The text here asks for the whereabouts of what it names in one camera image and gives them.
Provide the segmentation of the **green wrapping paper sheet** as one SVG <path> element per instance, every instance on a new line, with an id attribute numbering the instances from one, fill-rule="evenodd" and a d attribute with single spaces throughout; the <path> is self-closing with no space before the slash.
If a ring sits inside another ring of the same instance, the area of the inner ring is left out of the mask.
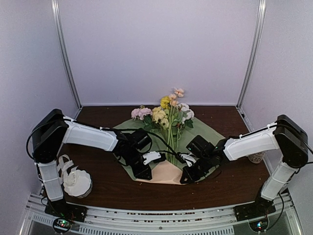
<path id="1" fill-rule="evenodd" d="M 187 145 L 189 142 L 192 141 L 194 137 L 197 135 L 200 135 L 203 137 L 207 142 L 212 143 L 213 145 L 216 145 L 219 140 L 222 140 L 224 138 L 223 135 L 219 134 L 217 131 L 215 131 L 213 128 L 206 125 L 204 122 L 199 120 L 198 118 L 193 119 L 193 125 L 194 128 L 188 128 L 186 127 L 182 131 L 182 136 L 179 141 L 179 146 L 177 148 L 177 152 L 188 152 Z M 138 129 L 144 127 L 144 123 L 138 120 L 129 119 L 117 126 L 115 126 L 116 129 Z M 149 163 L 149 166 L 151 170 L 156 166 L 157 164 L 151 162 Z M 176 161 L 173 165 L 177 166 L 179 169 L 183 169 L 185 164 L 180 163 L 179 161 Z M 136 180 L 136 178 L 133 175 L 132 169 L 129 166 L 124 167 L 125 171 L 128 173 L 129 177 L 132 180 Z"/>

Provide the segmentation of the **cream fake flower bunch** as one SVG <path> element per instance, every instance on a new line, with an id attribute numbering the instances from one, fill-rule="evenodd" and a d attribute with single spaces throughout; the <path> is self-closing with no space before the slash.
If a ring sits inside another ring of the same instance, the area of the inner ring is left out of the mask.
<path id="1" fill-rule="evenodd" d="M 172 126 L 174 121 L 172 108 L 168 105 L 165 108 L 162 106 L 154 107 L 152 109 L 152 121 L 166 142 L 166 150 L 174 153 L 176 147 L 174 142 L 174 127 Z"/>

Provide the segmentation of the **yellow fake flower stem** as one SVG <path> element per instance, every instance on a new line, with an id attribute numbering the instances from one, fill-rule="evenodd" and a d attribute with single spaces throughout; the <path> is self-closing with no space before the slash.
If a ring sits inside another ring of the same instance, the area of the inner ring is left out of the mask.
<path id="1" fill-rule="evenodd" d="M 162 109 L 169 109 L 170 108 L 170 102 L 171 102 L 171 99 L 169 98 L 169 96 L 162 97 L 160 100 L 161 108 Z"/>

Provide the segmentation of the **pink fake flower stem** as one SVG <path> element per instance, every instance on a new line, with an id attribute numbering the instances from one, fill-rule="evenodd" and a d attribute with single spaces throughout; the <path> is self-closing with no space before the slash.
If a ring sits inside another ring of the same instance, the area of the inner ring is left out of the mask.
<path id="1" fill-rule="evenodd" d="M 144 123 L 144 130 L 150 131 L 153 129 L 152 121 L 153 112 L 150 108 L 145 106 L 140 106 L 140 108 L 135 108 L 131 111 L 131 118 L 134 120 L 140 120 Z"/>

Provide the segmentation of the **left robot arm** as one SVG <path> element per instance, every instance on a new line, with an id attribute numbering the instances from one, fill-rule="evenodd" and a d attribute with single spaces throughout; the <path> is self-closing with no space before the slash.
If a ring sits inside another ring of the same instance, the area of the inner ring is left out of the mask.
<path id="1" fill-rule="evenodd" d="M 141 129 L 124 131 L 103 128 L 71 119 L 60 109 L 53 109 L 32 130 L 26 141 L 32 144 L 27 154 L 37 164 L 42 177 L 51 209 L 59 216 L 66 217 L 70 206 L 63 201 L 64 190 L 58 177 L 57 157 L 67 146 L 78 149 L 110 152 L 120 157 L 132 170 L 134 177 L 152 179 L 152 170 L 144 163 L 141 150 L 152 140 Z"/>

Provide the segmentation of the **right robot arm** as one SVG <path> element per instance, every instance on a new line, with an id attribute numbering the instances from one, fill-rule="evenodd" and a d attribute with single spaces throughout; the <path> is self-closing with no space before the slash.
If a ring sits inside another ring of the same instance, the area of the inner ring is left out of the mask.
<path id="1" fill-rule="evenodd" d="M 287 115 L 279 115 L 275 122 L 259 130 L 224 138 L 216 144 L 197 135 L 186 148 L 196 161 L 183 168 L 181 184 L 200 180 L 214 166 L 222 166 L 257 153 L 279 151 L 279 164 L 260 188 L 258 200 L 251 204 L 250 210 L 255 216 L 261 216 L 267 211 L 269 202 L 274 200 L 299 169 L 308 164 L 311 151 L 307 133 Z"/>

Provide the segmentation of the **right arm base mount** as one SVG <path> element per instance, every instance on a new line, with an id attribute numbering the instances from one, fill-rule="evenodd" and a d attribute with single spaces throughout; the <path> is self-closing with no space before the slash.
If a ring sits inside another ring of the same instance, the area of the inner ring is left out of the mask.
<path id="1" fill-rule="evenodd" d="M 261 191 L 256 195 L 254 202 L 247 203 L 234 207 L 234 213 L 236 220 L 249 221 L 249 227 L 258 233 L 265 232 L 269 227 L 270 213 L 276 212 L 276 208 L 273 205 L 273 200 L 269 201 L 261 197 Z"/>

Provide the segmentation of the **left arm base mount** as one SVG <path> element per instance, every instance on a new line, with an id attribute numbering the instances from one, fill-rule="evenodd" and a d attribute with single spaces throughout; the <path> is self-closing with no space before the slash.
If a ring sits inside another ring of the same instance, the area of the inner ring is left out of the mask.
<path id="1" fill-rule="evenodd" d="M 59 201 L 51 201 L 45 189 L 43 196 L 41 203 L 45 206 L 45 213 L 55 217 L 52 228 L 56 233 L 63 235 L 77 226 L 77 222 L 85 221 L 87 207 L 69 204 L 64 197 Z"/>

